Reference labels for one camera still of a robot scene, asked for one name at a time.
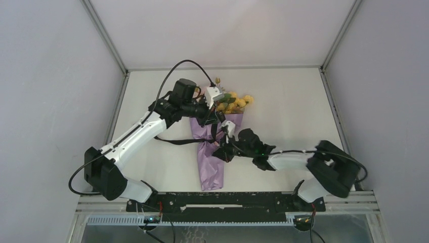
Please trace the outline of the pink purple wrapping paper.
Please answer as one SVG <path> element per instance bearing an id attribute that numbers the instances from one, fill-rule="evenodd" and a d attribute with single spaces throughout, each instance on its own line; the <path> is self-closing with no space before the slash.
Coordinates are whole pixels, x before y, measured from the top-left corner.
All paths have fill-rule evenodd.
<path id="1" fill-rule="evenodd" d="M 202 191 L 212 191 L 224 187 L 225 162 L 212 153 L 219 148 L 219 142 L 224 136 L 221 123 L 217 128 L 212 125 L 200 126 L 196 118 L 190 118 L 191 134 L 194 139 L 201 139 L 197 145 L 197 165 Z"/>

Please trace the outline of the yellow fake flower stem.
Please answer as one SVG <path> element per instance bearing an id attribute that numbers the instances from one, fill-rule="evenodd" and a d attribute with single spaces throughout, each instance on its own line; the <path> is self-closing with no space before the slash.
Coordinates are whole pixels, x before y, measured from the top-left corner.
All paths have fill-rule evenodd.
<path id="1" fill-rule="evenodd" d="M 246 105 L 252 104 L 254 102 L 254 97 L 251 95 L 245 95 L 243 100 L 245 101 Z"/>
<path id="2" fill-rule="evenodd" d="M 245 107 L 250 103 L 247 97 L 238 97 L 235 92 L 227 92 L 224 97 L 217 102 L 216 111 L 224 114 L 242 114 Z"/>

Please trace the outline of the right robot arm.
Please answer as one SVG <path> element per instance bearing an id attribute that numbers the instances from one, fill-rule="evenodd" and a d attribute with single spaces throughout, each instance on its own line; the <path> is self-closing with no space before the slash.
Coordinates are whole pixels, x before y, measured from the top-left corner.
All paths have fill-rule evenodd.
<path id="1" fill-rule="evenodd" d="M 262 142 L 251 129 L 244 129 L 238 136 L 225 134 L 213 156 L 225 162 L 234 157 L 247 157 L 263 171 L 301 170 L 312 174 L 294 189 L 292 203 L 300 211 L 306 210 L 316 200 L 329 194 L 347 198 L 365 167 L 327 140 L 321 140 L 313 150 L 279 150 Z"/>

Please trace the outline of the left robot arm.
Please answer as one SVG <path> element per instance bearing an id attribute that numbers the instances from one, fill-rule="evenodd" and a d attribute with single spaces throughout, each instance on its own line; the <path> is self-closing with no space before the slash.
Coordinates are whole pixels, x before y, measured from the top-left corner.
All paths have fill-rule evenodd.
<path id="1" fill-rule="evenodd" d="M 154 189 L 143 181 L 129 179 L 122 171 L 145 144 L 183 117 L 206 120 L 215 112 L 223 91 L 210 85 L 198 98 L 194 97 L 196 87 L 191 80 L 179 79 L 173 90 L 157 96 L 144 116 L 124 134 L 100 149 L 90 147 L 84 154 L 85 181 L 107 200 L 127 198 L 137 201 L 146 211 L 154 210 L 158 205 Z"/>

